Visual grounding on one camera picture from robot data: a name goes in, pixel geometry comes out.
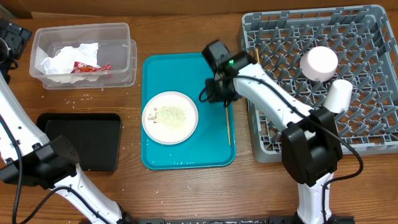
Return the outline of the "white napkin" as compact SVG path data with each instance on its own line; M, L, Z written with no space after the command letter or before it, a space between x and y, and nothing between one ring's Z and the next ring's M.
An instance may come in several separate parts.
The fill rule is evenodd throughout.
M59 83L75 83L86 79L85 76L71 73L75 62L85 63L91 66L97 64L99 45L97 42L80 44L79 47L66 46L60 49L54 57L46 57L41 62L44 73L49 79Z

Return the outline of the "red sauce packet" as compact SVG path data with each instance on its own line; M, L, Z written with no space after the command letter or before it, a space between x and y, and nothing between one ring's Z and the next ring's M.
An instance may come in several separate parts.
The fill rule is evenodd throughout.
M75 62L71 73L102 72L110 69L111 69L110 64L106 64L102 67L99 67L99 66L91 66L81 62Z

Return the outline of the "small pink bowl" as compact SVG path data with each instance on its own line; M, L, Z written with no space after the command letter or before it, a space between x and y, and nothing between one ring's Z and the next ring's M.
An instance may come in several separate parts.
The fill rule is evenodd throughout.
M315 82L325 82L332 78L338 66L335 52L324 46L314 47L300 59L300 68L305 77Z

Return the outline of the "white paper cup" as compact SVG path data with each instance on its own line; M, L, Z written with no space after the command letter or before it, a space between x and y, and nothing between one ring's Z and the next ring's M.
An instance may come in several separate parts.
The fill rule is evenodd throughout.
M353 85L347 80L335 80L328 91L323 106L332 113L347 111L351 101Z

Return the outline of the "gray dishwasher rack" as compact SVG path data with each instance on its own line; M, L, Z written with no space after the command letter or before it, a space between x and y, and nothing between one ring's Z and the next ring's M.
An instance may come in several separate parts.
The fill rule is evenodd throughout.
M299 66L310 49L324 46L338 57L334 79L353 85L338 133L361 155L397 152L397 39L378 5L330 7L243 15L241 45L286 92L317 108L331 81L313 82Z

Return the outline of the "wooden chopstick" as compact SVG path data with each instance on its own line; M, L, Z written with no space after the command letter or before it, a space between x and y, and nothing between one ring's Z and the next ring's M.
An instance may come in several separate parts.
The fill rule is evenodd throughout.
M229 125L229 111L228 111L228 107L225 108L226 111L226 129L227 129L227 133L228 133L228 144L229 146L231 146L231 133L230 133L230 125Z
M260 58L259 58L259 50L258 50L258 48L255 48L255 53L256 53L256 60L257 60L257 63L260 64Z

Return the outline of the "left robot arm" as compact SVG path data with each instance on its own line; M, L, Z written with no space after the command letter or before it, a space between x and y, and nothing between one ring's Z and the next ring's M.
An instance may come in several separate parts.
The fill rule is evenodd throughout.
M1 40L1 180L17 186L11 222L16 223L23 186L41 186L59 194L91 223L135 223L128 212L107 198L85 175L71 142L64 136L51 141L26 114L9 88L9 70L16 69L19 54Z

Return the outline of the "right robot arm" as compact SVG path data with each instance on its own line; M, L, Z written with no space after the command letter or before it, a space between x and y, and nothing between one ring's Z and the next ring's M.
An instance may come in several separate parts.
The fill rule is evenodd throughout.
M315 110L296 100L245 51L233 55L215 40L201 54L214 77L206 79L199 100L228 107L243 96L254 103L280 132L282 163L298 183L296 219L328 223L330 183L343 157L334 114L323 106Z

